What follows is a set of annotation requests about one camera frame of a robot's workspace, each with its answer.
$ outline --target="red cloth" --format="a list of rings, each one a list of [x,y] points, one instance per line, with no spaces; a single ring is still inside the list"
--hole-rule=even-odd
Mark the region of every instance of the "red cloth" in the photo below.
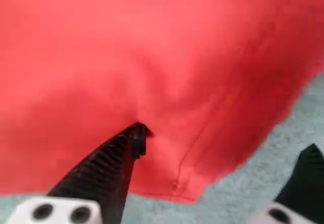
[[[324,0],[0,0],[0,192],[47,191],[141,121],[131,192],[194,201],[287,116],[323,49]]]

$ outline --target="gray carpet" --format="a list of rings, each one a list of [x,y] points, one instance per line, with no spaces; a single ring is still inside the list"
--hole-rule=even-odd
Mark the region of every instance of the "gray carpet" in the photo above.
[[[130,195],[123,224],[242,224],[279,192],[296,157],[316,143],[324,151],[324,76],[301,97],[290,118],[277,126],[252,159],[210,186],[196,205],[178,205]],[[0,223],[24,196],[0,199]]]

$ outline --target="black plastic part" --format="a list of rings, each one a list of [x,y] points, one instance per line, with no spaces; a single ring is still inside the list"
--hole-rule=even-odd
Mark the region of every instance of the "black plastic part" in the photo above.
[[[324,224],[324,157],[315,144],[301,152],[275,202],[316,224]]]
[[[146,126],[115,135],[72,169],[48,196],[94,200],[103,224],[120,224],[135,159],[146,152]]]

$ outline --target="screw hole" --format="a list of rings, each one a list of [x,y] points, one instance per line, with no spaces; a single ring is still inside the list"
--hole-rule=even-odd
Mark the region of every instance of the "screw hole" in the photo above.
[[[44,220],[48,218],[53,211],[53,206],[50,204],[43,204],[35,209],[32,217],[35,220]]]
[[[76,224],[86,223],[90,218],[90,210],[87,207],[79,207],[72,212],[71,221]]]
[[[284,224],[290,224],[290,218],[289,216],[284,213],[282,210],[279,209],[271,209],[269,210],[269,215],[272,216],[277,221],[280,221]]]

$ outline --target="red fabric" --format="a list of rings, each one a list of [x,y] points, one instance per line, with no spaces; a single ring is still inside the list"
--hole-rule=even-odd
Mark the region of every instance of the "red fabric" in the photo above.
[[[48,190],[136,121],[131,192],[194,201],[317,70],[324,0],[0,0],[0,192]]]

